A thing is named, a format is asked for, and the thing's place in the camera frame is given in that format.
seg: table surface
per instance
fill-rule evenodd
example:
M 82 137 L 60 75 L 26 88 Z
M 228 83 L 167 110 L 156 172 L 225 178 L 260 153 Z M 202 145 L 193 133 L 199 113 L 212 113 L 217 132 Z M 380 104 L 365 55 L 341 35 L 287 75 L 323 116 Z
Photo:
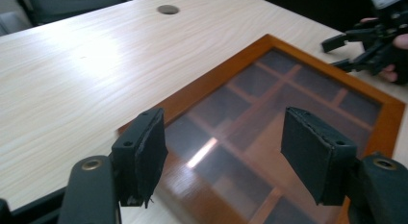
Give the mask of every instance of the table surface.
M 119 127 L 265 34 L 325 62 L 362 52 L 322 53 L 339 32 L 263 0 L 135 0 L 0 37 L 1 197 L 15 209 L 64 187 L 74 163 L 110 153 Z M 353 75 L 408 102 L 408 87 Z M 407 119 L 394 153 L 405 165 Z

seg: chair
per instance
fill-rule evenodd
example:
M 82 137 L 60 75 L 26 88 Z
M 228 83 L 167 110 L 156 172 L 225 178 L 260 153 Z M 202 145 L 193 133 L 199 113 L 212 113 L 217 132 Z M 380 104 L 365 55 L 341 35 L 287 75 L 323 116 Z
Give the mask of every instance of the chair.
M 17 0 L 33 26 L 110 7 L 126 0 Z

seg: metal screw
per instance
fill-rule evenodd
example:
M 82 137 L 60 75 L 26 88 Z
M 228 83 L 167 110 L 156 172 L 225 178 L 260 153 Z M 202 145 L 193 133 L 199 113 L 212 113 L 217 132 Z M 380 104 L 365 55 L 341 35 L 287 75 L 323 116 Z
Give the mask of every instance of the metal screw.
M 393 163 L 391 161 L 388 161 L 388 160 L 385 160 L 385 159 L 374 159 L 373 162 L 374 162 L 374 164 L 376 166 L 378 166 L 380 168 L 383 168 L 383 169 L 387 169 L 387 170 L 396 170 L 397 169 L 395 163 Z
M 102 165 L 102 161 L 100 160 L 89 160 L 82 164 L 82 169 L 83 170 L 93 170 L 95 168 L 98 168 L 101 165 Z

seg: person's hand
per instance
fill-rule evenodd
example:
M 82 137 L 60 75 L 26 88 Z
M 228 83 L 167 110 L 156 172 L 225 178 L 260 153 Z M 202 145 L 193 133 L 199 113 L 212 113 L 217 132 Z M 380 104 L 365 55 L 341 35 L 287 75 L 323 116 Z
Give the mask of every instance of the person's hand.
M 399 35 L 393 40 L 393 45 L 400 49 L 408 50 L 408 34 Z M 394 72 L 395 65 L 390 64 L 385 67 L 378 75 L 389 82 L 395 82 L 398 79 L 398 74 Z

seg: wooden picture frame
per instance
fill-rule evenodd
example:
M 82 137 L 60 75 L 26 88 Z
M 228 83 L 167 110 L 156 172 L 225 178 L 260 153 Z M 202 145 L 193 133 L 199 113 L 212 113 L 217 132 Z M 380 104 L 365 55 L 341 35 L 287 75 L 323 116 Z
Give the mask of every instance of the wooden picture frame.
M 380 151 L 387 157 L 392 155 L 404 112 L 404 103 L 270 35 L 261 37 L 234 57 L 159 103 L 157 107 L 165 109 L 165 125 L 168 127 L 185 112 L 224 86 L 226 82 L 236 77 L 271 50 L 274 54 L 286 55 L 289 59 L 310 67 L 319 76 L 336 82 L 336 84 L 362 95 L 377 105 L 378 114 L 370 128 L 370 137 L 361 155 L 365 156 L 374 151 Z M 339 98 L 342 99 L 333 99 L 334 101 L 344 99 L 344 93 L 338 94 Z M 120 128 L 119 132 L 121 133 L 126 127 L 127 125 Z M 280 190 L 272 191 L 259 209 L 252 213 L 248 219 L 237 213 L 228 202 L 224 201 L 213 190 L 208 182 L 194 170 L 186 167 L 185 161 L 171 150 L 169 150 L 165 171 L 156 191 L 159 196 L 164 198 L 167 206 L 178 213 L 178 216 L 188 219 L 189 222 L 196 220 L 199 223 L 264 223 L 273 206 L 276 205 L 276 199 L 281 196 Z M 330 220 L 345 223 L 347 221 L 346 206 L 344 206 L 340 217 L 338 217 L 337 212 L 333 215 Z

